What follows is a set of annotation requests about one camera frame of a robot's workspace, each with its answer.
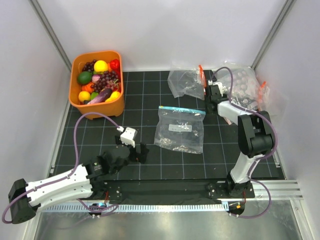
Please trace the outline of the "pink zip dotted bag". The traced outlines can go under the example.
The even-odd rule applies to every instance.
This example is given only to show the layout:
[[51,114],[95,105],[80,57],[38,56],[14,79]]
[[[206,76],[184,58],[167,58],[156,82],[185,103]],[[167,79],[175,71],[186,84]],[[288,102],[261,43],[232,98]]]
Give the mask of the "pink zip dotted bag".
[[233,75],[232,102],[249,110],[257,110],[260,85],[254,70],[249,66],[226,63]]

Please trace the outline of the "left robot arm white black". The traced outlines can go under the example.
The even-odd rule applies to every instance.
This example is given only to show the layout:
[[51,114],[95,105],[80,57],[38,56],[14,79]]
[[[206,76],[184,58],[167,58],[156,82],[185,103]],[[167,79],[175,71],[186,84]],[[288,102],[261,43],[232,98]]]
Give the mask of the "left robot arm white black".
[[8,194],[11,219],[2,221],[6,224],[21,224],[31,220],[40,212],[53,205],[75,199],[93,198],[101,200],[106,195],[104,177],[117,174],[129,162],[145,163],[149,149],[145,143],[136,148],[135,142],[123,143],[115,138],[116,145],[101,155],[91,158],[86,163],[61,174],[39,180],[26,182],[23,178],[16,180]]

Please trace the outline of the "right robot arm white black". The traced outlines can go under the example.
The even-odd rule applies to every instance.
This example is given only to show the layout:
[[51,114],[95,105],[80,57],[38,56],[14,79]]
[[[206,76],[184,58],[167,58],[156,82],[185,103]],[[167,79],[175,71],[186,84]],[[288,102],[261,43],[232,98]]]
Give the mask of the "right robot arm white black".
[[237,125],[240,150],[235,166],[227,174],[225,192],[230,198],[240,198],[250,188],[251,174],[260,158],[275,147],[276,137],[267,111],[254,111],[238,106],[222,94],[219,85],[204,89],[207,113],[215,113]]

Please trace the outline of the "yellow lemon toy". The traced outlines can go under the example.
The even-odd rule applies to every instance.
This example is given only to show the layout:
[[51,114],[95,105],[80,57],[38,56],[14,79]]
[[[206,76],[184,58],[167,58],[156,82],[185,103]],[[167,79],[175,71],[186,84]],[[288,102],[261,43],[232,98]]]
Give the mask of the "yellow lemon toy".
[[97,73],[101,73],[101,72],[106,72],[109,70],[109,66],[107,64],[107,62],[105,62],[104,60],[97,60],[94,63],[93,69],[95,72]]

